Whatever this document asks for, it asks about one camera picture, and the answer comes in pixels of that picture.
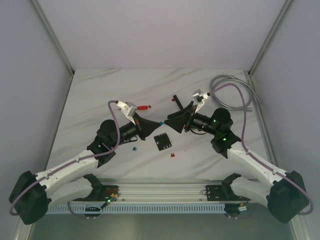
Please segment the black fuse box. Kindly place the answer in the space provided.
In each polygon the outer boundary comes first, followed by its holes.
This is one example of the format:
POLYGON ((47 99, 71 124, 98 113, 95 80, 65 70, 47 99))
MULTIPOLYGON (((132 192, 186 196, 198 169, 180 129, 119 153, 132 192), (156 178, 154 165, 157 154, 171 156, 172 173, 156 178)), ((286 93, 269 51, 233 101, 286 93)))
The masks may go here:
POLYGON ((172 147, 172 143, 166 132, 156 135, 153 138, 159 151, 163 151, 172 147))

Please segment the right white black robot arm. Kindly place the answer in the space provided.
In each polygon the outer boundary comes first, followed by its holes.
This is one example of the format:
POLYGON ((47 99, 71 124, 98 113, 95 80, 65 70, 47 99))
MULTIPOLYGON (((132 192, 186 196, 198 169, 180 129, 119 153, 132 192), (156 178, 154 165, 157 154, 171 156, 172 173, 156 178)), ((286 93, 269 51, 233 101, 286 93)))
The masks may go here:
POLYGON ((233 121, 227 109, 217 108, 208 117, 197 113, 196 108, 190 103, 168 115, 164 123, 178 133, 194 128, 213 135, 210 143, 215 152, 241 165, 256 179, 253 181, 239 173, 231 174, 221 183, 223 197, 228 200, 244 197, 255 201, 266 207, 281 223, 288 223, 296 215, 303 214, 306 207, 313 208, 302 176, 297 171, 285 171, 249 150, 243 138, 232 132, 233 121))

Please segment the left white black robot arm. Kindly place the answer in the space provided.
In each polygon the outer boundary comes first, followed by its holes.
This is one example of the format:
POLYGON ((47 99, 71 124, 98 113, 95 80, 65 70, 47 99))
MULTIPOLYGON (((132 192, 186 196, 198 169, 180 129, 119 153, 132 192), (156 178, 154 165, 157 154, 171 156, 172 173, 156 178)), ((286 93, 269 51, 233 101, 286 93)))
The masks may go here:
POLYGON ((25 225, 31 225, 57 205, 77 199, 99 200, 103 185, 94 171, 116 155, 117 146, 134 137, 144 141, 160 125, 138 114, 120 128, 114 120, 103 121, 93 142, 74 158, 45 171, 28 170, 19 176, 8 198, 10 215, 19 216, 25 225))

